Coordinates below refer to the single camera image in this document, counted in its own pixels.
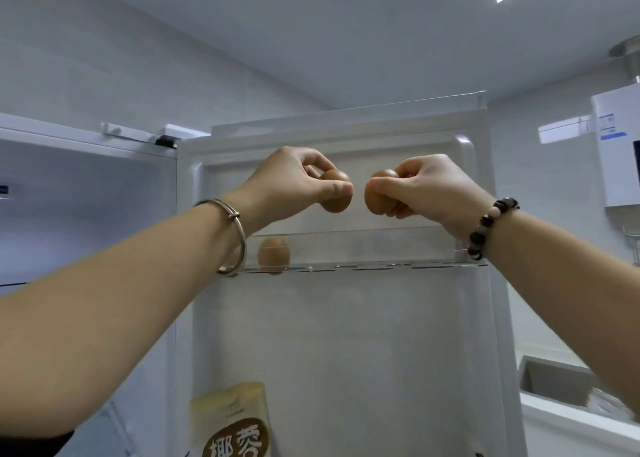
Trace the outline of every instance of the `transparent shelf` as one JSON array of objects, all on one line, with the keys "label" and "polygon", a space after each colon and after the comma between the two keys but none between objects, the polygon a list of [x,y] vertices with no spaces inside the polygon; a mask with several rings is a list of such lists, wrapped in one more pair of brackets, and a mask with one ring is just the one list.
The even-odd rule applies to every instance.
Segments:
[{"label": "transparent shelf", "polygon": [[[223,266],[233,266],[234,253]],[[241,273],[392,270],[477,265],[443,227],[256,235]]]}]

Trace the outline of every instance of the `hand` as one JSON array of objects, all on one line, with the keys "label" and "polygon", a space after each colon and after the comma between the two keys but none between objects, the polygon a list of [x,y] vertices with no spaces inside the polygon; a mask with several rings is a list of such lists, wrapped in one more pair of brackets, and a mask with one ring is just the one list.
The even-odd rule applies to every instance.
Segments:
[{"label": "hand", "polygon": [[396,168],[400,178],[373,177],[369,186],[399,201],[388,214],[404,219],[420,214],[466,240],[495,198],[444,154],[414,157]]},{"label": "hand", "polygon": [[320,180],[316,169],[336,167],[313,148],[282,147],[223,199],[240,213],[247,236],[309,206],[353,194],[350,182]]}]

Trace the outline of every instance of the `refrigerator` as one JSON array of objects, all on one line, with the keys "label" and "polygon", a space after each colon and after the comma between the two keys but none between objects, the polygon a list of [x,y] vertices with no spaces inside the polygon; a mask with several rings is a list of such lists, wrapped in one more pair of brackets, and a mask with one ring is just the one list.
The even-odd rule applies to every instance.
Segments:
[{"label": "refrigerator", "polygon": [[[525,456],[506,282],[443,227],[375,216],[363,199],[373,172],[429,154],[494,191],[482,93],[217,125],[177,148],[0,115],[1,290],[233,190],[283,145],[347,172],[351,205],[251,236],[242,272],[185,309],[95,438],[119,436],[117,455],[185,457],[192,400],[260,381],[276,457]],[[277,276],[257,260],[272,236],[291,252]]]}]

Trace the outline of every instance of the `ceiling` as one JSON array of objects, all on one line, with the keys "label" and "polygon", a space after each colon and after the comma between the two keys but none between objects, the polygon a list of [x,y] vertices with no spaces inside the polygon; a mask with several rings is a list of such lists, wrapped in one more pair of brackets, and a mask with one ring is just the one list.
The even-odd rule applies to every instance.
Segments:
[{"label": "ceiling", "polygon": [[123,1],[336,107],[505,97],[640,34],[640,0]]}]

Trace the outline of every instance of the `yellow package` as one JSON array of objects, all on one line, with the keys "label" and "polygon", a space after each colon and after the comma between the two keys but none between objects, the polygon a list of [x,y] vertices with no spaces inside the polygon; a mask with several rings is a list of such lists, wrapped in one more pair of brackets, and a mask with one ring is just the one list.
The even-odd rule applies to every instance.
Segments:
[{"label": "yellow package", "polygon": [[191,402],[190,457],[271,457],[262,383],[244,383]]}]

